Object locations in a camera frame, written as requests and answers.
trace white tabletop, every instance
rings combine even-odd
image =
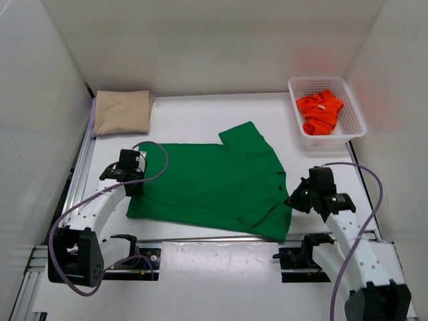
[[[394,246],[371,246],[402,284]],[[90,298],[50,283],[45,270],[33,311],[47,312],[46,321],[329,320],[333,284],[283,284],[277,252],[276,243],[164,242],[159,281],[103,281]],[[408,316],[416,316],[413,305]],[[335,320],[345,320],[340,296]]]
[[[234,94],[216,96],[188,96],[156,98],[148,135],[97,138],[84,196],[90,196],[102,171],[118,160],[120,149],[131,148],[144,140],[181,143],[219,143],[218,134],[234,126],[252,121],[266,141],[273,147],[285,171],[287,189],[291,193],[301,177],[308,177],[308,169],[331,161],[350,162],[343,146],[342,152],[330,156],[308,154],[300,146],[300,133],[288,93]],[[348,193],[357,208],[361,222],[370,214],[366,193],[357,171],[350,166],[332,167],[339,193]],[[200,237],[231,237],[248,234],[207,229],[149,219],[126,218],[129,199],[123,200],[105,225],[101,238],[127,233],[139,239],[188,239]],[[368,230],[376,229],[371,222]],[[289,234],[328,232],[327,226],[315,212],[293,211]]]

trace basket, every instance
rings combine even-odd
[[[302,134],[302,143],[308,150],[337,150],[349,140],[366,134],[367,129],[360,110],[343,78],[335,76],[293,77],[288,80],[288,89]],[[344,102],[344,106],[340,111],[336,128],[330,135],[311,136],[303,130],[305,119],[297,107],[296,100],[325,89],[330,89],[337,98]]]

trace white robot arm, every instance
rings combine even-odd
[[[407,285],[395,282],[366,239],[359,239],[355,247],[362,228],[356,208],[347,194],[336,192],[330,168],[310,169],[309,178],[302,178],[299,187],[284,203],[305,213],[314,208],[335,236],[345,258],[331,237],[322,234],[305,236],[299,257],[318,264],[332,282],[338,278],[344,263],[348,264],[338,288],[346,302],[348,321],[407,319],[411,302]]]
[[[118,182],[143,179],[146,169],[145,156],[145,152],[122,149],[119,161],[102,173],[96,192]],[[55,231],[53,248],[56,259],[73,284],[95,287],[101,282],[99,279],[106,268],[139,253],[135,236],[119,234],[103,240],[99,239],[99,236],[117,204],[126,196],[142,196],[142,188],[143,183],[116,187],[80,207],[77,215],[70,217],[63,227]],[[58,275],[50,254],[49,280],[62,283],[63,279]],[[123,265],[132,267],[138,261],[138,258],[133,259]]]

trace green shirt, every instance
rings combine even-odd
[[[219,134],[223,144],[162,144],[169,167],[144,184],[144,196],[133,198],[132,219],[159,219],[245,232],[283,241],[292,210],[286,174],[272,147],[252,122]],[[159,147],[147,152],[145,177],[162,170]]]

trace beige cloth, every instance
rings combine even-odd
[[[103,92],[96,95],[94,132],[148,132],[154,96],[148,90]]]

